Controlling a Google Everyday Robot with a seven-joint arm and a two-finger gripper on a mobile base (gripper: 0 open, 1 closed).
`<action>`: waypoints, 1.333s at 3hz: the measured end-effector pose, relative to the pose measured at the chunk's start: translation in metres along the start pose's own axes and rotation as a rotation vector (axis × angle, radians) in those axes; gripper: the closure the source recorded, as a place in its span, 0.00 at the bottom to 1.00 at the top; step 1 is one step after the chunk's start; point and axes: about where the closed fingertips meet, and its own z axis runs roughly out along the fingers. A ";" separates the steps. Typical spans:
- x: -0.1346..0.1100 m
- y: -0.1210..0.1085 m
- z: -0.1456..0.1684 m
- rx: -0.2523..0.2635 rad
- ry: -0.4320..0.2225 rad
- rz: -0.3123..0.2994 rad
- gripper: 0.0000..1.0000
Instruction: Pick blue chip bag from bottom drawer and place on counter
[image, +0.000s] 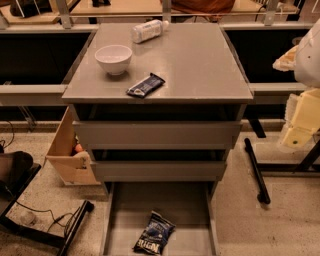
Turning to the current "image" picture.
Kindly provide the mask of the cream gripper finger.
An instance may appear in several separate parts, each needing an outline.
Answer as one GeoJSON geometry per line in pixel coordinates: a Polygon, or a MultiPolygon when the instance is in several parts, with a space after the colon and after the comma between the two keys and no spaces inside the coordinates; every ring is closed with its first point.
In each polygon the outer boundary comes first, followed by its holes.
{"type": "Polygon", "coordinates": [[[278,58],[273,64],[272,67],[278,71],[287,72],[293,71],[296,63],[296,52],[298,46],[292,47],[280,58],[278,58]]]}

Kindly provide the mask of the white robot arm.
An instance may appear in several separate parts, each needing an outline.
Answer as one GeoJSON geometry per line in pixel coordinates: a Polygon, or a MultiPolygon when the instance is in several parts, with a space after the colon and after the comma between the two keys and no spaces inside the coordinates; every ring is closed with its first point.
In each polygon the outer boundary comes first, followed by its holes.
{"type": "Polygon", "coordinates": [[[306,86],[299,95],[289,95],[278,139],[281,151],[293,152],[305,146],[320,129],[320,20],[272,67],[293,71],[295,80],[306,86]]]}

